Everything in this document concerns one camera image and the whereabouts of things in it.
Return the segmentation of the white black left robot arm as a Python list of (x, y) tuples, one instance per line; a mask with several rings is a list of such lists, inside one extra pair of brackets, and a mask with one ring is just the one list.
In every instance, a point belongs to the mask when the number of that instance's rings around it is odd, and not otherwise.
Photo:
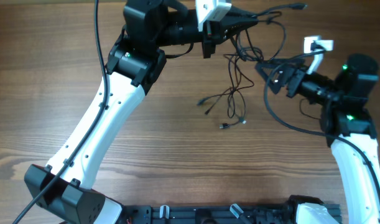
[(201, 43), (204, 57), (242, 30), (257, 24), (255, 13), (229, 1), (128, 1), (125, 25), (108, 58), (100, 60), (102, 81), (82, 119), (45, 166), (24, 176), (32, 204), (67, 223), (120, 223), (124, 207), (95, 191), (102, 160), (130, 114), (161, 74), (164, 47)]

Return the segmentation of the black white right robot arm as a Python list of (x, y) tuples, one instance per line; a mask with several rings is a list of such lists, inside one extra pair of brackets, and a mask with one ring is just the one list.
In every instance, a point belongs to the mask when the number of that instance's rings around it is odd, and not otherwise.
[(379, 80), (379, 65), (364, 54), (351, 54), (335, 79), (317, 72), (307, 74), (306, 55), (259, 62), (255, 69), (264, 89), (287, 97), (304, 96), (321, 105), (320, 131), (340, 170), (350, 223), (380, 223), (380, 166), (378, 137), (365, 108)]

